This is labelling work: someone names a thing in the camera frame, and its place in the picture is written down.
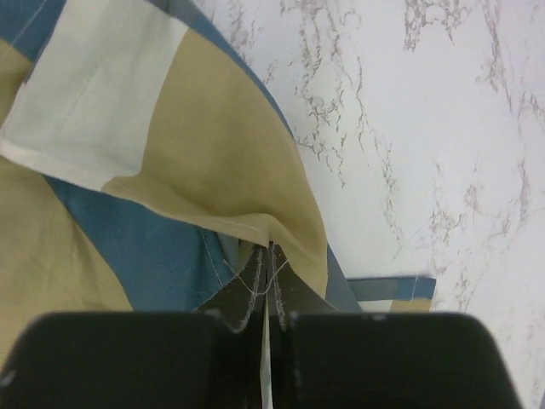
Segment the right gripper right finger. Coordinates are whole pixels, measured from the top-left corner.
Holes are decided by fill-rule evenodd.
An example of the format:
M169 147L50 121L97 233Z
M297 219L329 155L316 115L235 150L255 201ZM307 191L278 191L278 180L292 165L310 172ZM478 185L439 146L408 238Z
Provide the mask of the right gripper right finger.
M279 245L267 249L266 296L270 322L285 331L292 314L332 314L336 309L292 269Z

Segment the blue beige checked pillowcase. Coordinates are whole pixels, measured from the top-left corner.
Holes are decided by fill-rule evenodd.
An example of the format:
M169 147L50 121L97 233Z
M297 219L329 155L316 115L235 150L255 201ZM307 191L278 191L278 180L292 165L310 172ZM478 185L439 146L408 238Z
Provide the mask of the blue beige checked pillowcase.
M279 245L332 314L206 331ZM365 317L276 101L191 1L1 4L4 408L427 408Z

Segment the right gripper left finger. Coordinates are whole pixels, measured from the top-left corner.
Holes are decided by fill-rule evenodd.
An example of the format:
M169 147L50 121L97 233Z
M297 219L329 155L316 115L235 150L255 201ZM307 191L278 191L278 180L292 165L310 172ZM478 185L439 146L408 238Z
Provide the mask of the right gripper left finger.
M195 326L230 332L261 332L267 283L267 249L257 246L240 273L193 315Z

